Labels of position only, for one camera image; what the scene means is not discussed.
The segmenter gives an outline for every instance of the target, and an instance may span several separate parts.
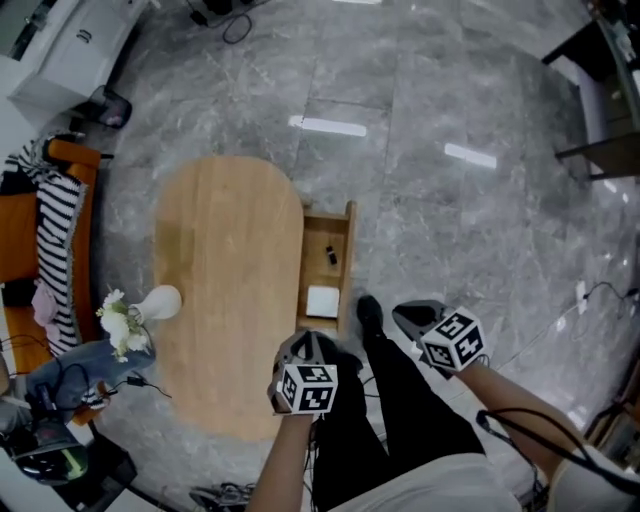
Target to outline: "flower bouquet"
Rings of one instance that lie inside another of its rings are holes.
[[[100,325],[109,333],[109,341],[115,348],[113,355],[119,363],[128,361],[125,354],[129,350],[149,351],[149,338],[137,319],[139,315],[135,308],[130,308],[122,301],[123,297],[123,292],[113,290],[96,312],[100,317]]]

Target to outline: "pink cloth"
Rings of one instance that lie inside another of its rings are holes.
[[[58,305],[51,289],[40,279],[36,281],[36,293],[31,300],[35,310],[33,319],[47,332],[50,341],[60,340],[60,329],[52,323],[58,312]]]

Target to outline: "black pants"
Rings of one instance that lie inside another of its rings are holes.
[[[389,454],[367,420],[355,366],[338,364],[333,408],[316,429],[312,495],[320,512],[440,457],[484,454],[471,425],[431,390],[393,341],[365,338],[364,348],[378,386]]]

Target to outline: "seated person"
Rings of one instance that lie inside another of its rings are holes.
[[[0,433],[31,422],[27,395],[35,396],[40,384],[48,384],[51,399],[62,413],[65,423],[74,410],[82,405],[83,395],[100,382],[115,386],[134,370],[140,370],[155,361],[155,350],[127,352],[127,360],[120,363],[113,355],[108,340],[83,343],[65,352],[28,375],[9,379],[4,358],[0,356]]]
[[[371,296],[361,298],[357,313],[380,395],[388,453],[367,420],[358,365],[353,356],[337,359],[339,384],[333,407],[318,420],[315,431],[318,455],[312,469],[313,507],[320,512],[522,510],[499,482],[471,424],[431,390],[414,362],[385,336],[378,302]],[[640,481],[586,446],[580,432],[560,411],[494,370],[476,361],[457,377],[489,411],[525,408],[542,413],[579,440],[598,466],[627,483]],[[547,420],[522,412],[503,413],[502,417],[582,457],[580,447]],[[312,422],[312,415],[282,418],[248,512],[301,510]],[[519,431],[505,429],[551,482],[547,510],[640,510],[637,496],[564,460]]]

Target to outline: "person's left arm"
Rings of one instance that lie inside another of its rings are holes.
[[[285,416],[247,512],[300,512],[313,416]]]

